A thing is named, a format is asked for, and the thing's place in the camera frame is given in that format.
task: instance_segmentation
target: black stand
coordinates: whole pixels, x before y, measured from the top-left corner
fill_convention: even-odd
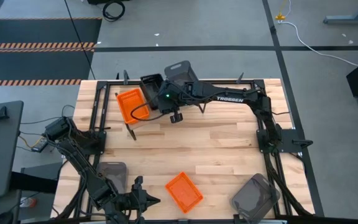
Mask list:
[[[18,172],[12,172],[11,184],[9,188],[54,194],[57,188],[57,180],[44,179]]]

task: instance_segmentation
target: gray floor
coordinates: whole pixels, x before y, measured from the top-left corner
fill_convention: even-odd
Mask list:
[[[74,17],[100,16],[96,6],[67,0]],[[292,0],[287,21],[294,22],[310,45],[358,45],[358,26],[326,25],[325,15],[352,14],[358,1]],[[272,15],[279,0],[269,0]],[[167,45],[272,45],[262,2],[259,0],[133,0],[126,15],[115,23],[103,21],[100,47]],[[283,13],[288,11],[288,3]],[[62,0],[5,0],[0,17],[68,17]],[[295,30],[277,26],[281,45],[300,45]],[[358,52],[325,52],[358,63]],[[301,121],[308,139],[323,208],[328,217],[358,218],[358,106],[346,82],[355,67],[313,52],[284,52]],[[163,73],[172,63],[189,60],[200,78],[281,78],[275,52],[196,51],[96,53],[97,78],[115,78],[126,69],[131,78]],[[22,100],[24,121],[59,116],[62,106],[75,104],[77,86],[0,87],[0,102]],[[46,124],[23,126],[40,133]],[[60,160],[56,152],[17,151],[14,168]]]

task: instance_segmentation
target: orange bin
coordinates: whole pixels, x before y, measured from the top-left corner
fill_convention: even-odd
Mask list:
[[[117,95],[119,109],[126,124],[135,124],[138,120],[131,116],[131,112],[137,106],[144,104],[142,93],[139,88]],[[134,116],[139,119],[147,119],[150,116],[147,105],[135,110]]]
[[[188,213],[204,198],[184,172],[167,183],[165,188],[183,213]]]

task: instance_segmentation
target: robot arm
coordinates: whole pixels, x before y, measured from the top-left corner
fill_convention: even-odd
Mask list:
[[[70,118],[62,117],[46,127],[44,136],[85,180],[91,202],[97,210],[104,210],[107,224],[129,223],[129,217],[123,212],[126,210],[137,210],[137,223],[144,223],[140,214],[147,207],[160,202],[142,190],[141,176],[136,178],[131,192],[119,194],[111,180],[97,173],[82,151],[84,147],[96,147],[99,143],[98,136],[92,130],[77,130]]]
[[[178,113],[179,107],[200,105],[210,101],[248,105],[256,117],[264,122],[267,130],[267,142],[276,146],[281,141],[281,127],[273,120],[270,98],[260,90],[222,88],[202,81],[188,82],[180,86],[165,80],[158,96],[158,108],[163,114],[174,113],[171,122],[176,123],[183,119],[182,115]]]

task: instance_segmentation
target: floor mat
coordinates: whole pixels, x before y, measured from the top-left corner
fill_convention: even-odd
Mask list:
[[[76,18],[92,61],[100,18]],[[70,18],[0,19],[0,85],[77,85],[90,66]]]
[[[0,50],[0,85],[78,85],[89,71],[82,49]]]
[[[100,18],[75,18],[82,42],[98,40]],[[78,42],[73,24],[67,19],[0,19],[0,43]]]

